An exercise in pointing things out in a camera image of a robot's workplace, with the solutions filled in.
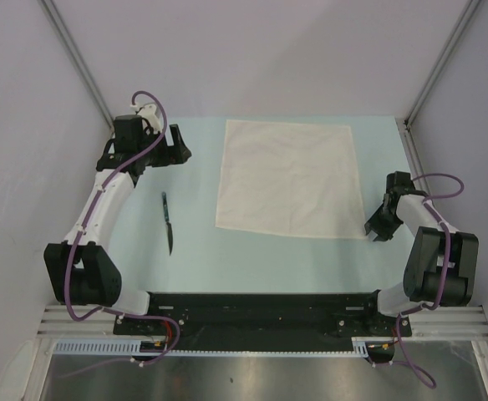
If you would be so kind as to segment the white cloth napkin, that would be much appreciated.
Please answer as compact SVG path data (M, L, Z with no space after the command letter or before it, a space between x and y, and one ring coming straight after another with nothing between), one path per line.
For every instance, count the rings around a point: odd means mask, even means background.
M349 126L226 122L216 227L359 240L364 222Z

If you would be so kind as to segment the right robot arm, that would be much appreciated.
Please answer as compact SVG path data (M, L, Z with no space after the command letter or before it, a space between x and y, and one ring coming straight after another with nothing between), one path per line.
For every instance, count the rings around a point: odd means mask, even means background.
M362 314L363 328L372 335L389 329L392 317L464 307L473 296L479 240L451 225L434 204L460 195L465 185L453 175L439 176L455 180L460 188L448 195L430 195L415 187L417 178L410 173L388 174L382 203L364 224L372 241L392 240L401 226L414 236L401 282L377 291L376 306Z

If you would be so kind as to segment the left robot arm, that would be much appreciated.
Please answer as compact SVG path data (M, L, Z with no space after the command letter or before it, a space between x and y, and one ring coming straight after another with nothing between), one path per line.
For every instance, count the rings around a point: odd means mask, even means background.
M148 167L182 165L191 151L180 128L164 126L156 117L121 115L114 120L114 137L96 164L94 187L72 230L59 243L47 244L43 259L54 296L68 307L94 305L132 314L142 333L155 332L160 312L149 306L148 292L124 283L108 247L121 208Z

